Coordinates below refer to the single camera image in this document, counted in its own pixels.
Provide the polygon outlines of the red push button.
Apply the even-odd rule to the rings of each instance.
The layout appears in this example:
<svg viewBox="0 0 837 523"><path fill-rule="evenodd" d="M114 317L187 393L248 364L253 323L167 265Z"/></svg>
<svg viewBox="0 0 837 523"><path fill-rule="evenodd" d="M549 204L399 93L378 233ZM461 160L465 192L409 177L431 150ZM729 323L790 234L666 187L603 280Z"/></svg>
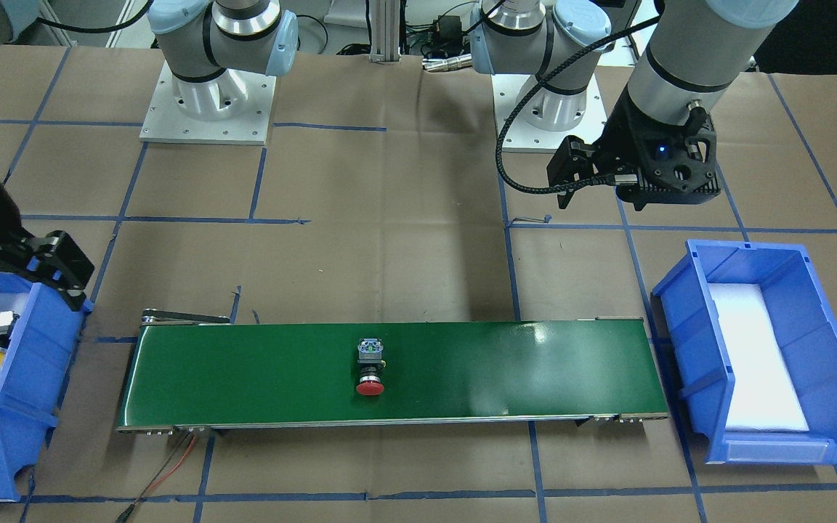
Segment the red push button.
<svg viewBox="0 0 837 523"><path fill-rule="evenodd" d="M384 391L381 381L381 374L386 365L383 351L384 346L380 338L362 338L358 342L357 364L360 376L355 387L358 394L372 397Z"/></svg>

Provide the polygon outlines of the white foam pad far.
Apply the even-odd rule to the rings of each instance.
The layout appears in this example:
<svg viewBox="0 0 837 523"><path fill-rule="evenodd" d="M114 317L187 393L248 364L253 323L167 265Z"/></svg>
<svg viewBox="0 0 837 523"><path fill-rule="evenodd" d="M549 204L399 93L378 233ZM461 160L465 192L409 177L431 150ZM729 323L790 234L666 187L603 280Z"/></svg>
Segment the white foam pad far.
<svg viewBox="0 0 837 523"><path fill-rule="evenodd" d="M809 431L760 285L708 286L735 375L730 431Z"/></svg>

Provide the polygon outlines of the green conveyor belt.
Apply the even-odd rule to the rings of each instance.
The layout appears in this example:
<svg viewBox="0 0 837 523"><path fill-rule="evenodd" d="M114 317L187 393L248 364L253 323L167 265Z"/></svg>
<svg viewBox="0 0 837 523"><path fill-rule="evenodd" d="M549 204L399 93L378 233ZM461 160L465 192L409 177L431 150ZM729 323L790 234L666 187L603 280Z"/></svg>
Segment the green conveyor belt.
<svg viewBox="0 0 837 523"><path fill-rule="evenodd" d="M366 397L357 345L380 338ZM119 431L665 419L639 318L143 325Z"/></svg>

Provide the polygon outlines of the far blue plastic bin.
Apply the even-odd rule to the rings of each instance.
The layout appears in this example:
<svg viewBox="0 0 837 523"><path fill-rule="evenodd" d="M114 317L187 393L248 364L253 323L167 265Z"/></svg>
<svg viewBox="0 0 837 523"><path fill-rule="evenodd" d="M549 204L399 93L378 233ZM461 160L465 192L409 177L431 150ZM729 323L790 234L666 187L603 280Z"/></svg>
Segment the far blue plastic bin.
<svg viewBox="0 0 837 523"><path fill-rule="evenodd" d="M837 463L837 320L806 248L685 245L653 294L707 463Z"/></svg>

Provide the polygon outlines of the aluminium frame post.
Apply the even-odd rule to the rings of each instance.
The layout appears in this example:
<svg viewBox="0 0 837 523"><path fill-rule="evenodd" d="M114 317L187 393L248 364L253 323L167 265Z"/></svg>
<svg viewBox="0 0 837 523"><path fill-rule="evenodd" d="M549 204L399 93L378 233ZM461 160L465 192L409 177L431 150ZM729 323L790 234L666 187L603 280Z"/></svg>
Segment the aluminium frame post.
<svg viewBox="0 0 837 523"><path fill-rule="evenodd" d="M404 1L366 1L372 63L399 62L402 54Z"/></svg>

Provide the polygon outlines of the near blue plastic bin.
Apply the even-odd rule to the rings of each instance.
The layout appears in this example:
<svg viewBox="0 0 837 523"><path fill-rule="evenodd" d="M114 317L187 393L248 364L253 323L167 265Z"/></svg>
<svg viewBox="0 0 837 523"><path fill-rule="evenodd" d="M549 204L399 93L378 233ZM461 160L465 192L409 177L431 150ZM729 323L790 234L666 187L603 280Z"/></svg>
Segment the near blue plastic bin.
<svg viewBox="0 0 837 523"><path fill-rule="evenodd" d="M57 426L70 359L93 305L70 310L54 289L7 272L0 272L0 293L28 295L0 367L0 502L17 502L15 477L37 462Z"/></svg>

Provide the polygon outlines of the blue plastic bin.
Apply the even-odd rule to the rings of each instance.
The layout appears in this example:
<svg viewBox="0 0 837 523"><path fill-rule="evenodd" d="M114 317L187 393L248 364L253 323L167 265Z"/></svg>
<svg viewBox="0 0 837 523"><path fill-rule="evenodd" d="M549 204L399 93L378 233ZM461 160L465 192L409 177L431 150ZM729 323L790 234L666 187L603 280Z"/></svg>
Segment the blue plastic bin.
<svg viewBox="0 0 837 523"><path fill-rule="evenodd" d="M0 502L17 502L15 477L37 462L57 426L70 359L93 305L70 310L54 289L7 272L0 272L0 293L28 295L0 367Z"/></svg>
<svg viewBox="0 0 837 523"><path fill-rule="evenodd" d="M837 463L837 320L806 248L685 245L653 294L707 463Z"/></svg>

